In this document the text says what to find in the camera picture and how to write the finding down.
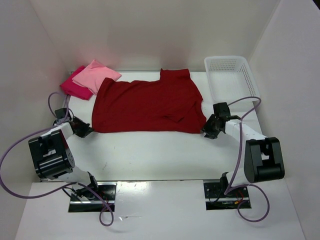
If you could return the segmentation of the magenta t shirt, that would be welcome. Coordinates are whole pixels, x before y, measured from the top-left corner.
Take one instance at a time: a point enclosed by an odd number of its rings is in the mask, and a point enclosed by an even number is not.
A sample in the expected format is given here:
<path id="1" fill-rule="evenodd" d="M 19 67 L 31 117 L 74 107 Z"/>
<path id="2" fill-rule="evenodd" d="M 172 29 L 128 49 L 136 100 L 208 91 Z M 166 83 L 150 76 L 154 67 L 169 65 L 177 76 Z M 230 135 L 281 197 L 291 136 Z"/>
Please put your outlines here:
<path id="1" fill-rule="evenodd" d="M 84 69 L 84 65 L 78 67 L 62 84 L 60 84 L 60 88 L 66 95 L 88 101 L 93 96 L 93 93 L 88 88 L 82 87 L 73 82 L 73 78 Z"/>

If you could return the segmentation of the dark red t shirt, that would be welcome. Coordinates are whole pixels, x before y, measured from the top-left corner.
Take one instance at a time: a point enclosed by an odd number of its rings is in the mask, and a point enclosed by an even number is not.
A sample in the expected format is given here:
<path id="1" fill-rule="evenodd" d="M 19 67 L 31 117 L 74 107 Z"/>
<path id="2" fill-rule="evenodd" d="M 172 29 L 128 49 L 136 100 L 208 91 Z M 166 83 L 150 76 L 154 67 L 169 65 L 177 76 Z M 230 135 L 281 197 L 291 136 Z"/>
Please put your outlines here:
<path id="1" fill-rule="evenodd" d="M 96 95 L 91 123 L 98 133 L 199 134 L 207 121 L 202 102 L 188 69 L 161 69 L 156 81 L 105 78 Z"/>

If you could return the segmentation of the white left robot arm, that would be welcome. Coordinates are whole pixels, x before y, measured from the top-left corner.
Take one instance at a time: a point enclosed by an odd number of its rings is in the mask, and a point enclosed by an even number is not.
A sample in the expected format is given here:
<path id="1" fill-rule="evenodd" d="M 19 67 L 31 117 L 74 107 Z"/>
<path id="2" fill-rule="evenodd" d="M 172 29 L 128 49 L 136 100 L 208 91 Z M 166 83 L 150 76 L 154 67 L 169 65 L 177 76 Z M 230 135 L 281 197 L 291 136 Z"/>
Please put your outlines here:
<path id="1" fill-rule="evenodd" d="M 85 138 L 93 132 L 94 129 L 90 124 L 74 117 L 30 139 L 28 146 L 37 176 L 42 180 L 80 183 L 81 185 L 74 190 L 75 195 L 80 199 L 94 199 L 95 194 L 99 193 L 98 183 L 90 172 L 76 166 L 75 158 L 67 143 L 67 139 L 73 135 Z"/>

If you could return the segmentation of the light pink t shirt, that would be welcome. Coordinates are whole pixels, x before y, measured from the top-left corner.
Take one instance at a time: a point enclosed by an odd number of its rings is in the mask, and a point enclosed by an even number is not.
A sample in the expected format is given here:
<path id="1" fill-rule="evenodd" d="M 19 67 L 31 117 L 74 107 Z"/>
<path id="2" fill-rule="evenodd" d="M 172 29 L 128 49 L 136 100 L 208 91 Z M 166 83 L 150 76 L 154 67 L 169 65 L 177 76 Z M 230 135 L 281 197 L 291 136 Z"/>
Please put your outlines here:
<path id="1" fill-rule="evenodd" d="M 96 95 L 105 78 L 117 81 L 121 76 L 119 72 L 106 67 L 94 59 L 80 73 L 72 78 L 72 82 L 78 86 L 87 88 L 91 93 Z"/>

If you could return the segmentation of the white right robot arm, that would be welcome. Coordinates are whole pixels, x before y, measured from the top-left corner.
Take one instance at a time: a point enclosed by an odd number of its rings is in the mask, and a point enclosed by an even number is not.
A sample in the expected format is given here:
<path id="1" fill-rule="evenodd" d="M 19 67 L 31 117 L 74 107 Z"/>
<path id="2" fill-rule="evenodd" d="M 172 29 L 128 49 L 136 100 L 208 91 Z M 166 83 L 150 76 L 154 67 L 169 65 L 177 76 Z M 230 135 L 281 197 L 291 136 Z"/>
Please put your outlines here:
<path id="1" fill-rule="evenodd" d="M 206 138 L 212 140 L 223 133 L 239 143 L 235 169 L 225 174 L 227 180 L 225 194 L 236 187 L 246 187 L 285 177 L 280 140 L 258 133 L 243 123 L 239 116 L 213 114 L 205 123 L 202 132 Z"/>

